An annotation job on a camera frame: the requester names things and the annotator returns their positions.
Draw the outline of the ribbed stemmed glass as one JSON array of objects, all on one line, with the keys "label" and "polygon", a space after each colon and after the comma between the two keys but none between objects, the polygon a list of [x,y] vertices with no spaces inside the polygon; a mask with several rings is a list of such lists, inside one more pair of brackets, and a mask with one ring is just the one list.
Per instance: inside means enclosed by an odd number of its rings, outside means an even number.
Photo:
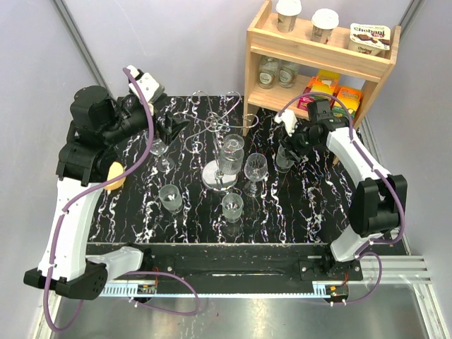
[{"label": "ribbed stemmed glass", "polygon": [[294,165],[293,161],[291,161],[289,159],[285,159],[284,157],[281,157],[278,154],[278,151],[276,154],[275,163],[276,163],[277,171],[279,171],[280,173],[289,172],[291,167]]},{"label": "ribbed stemmed glass", "polygon": [[227,135],[220,149],[218,168],[222,174],[237,175],[244,159],[244,139],[237,134]]}]

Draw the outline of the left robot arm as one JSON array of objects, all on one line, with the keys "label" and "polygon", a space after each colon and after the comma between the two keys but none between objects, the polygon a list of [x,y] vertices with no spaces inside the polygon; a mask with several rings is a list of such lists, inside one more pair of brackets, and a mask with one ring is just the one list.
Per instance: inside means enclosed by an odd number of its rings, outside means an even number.
[{"label": "left robot arm", "polygon": [[[94,300],[110,280],[128,272],[145,279],[153,271],[152,251],[132,243],[108,254],[86,256],[101,193],[92,188],[107,181],[117,160],[115,145],[146,130],[149,120],[137,94],[114,99],[98,85],[80,89],[70,112],[72,120],[56,169],[57,203],[51,233],[59,236],[57,245],[48,243],[38,267],[26,271],[23,282],[69,299]],[[89,194],[71,202],[85,190]]]}]

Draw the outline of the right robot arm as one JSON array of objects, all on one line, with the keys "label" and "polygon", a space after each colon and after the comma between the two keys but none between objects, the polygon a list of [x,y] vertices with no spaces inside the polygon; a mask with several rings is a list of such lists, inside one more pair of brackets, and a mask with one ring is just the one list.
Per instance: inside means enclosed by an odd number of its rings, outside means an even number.
[{"label": "right robot arm", "polygon": [[349,225],[331,242],[329,257],[321,262],[322,273],[336,280],[346,272],[346,262],[359,258],[371,244],[385,243],[385,233],[405,231],[408,183],[403,175],[392,175],[374,159],[357,137],[352,119],[335,116],[327,99],[310,102],[308,115],[310,124],[305,126],[290,109],[276,114],[275,122],[284,128],[280,143],[286,158],[298,161],[323,145],[339,159],[355,185]]}]

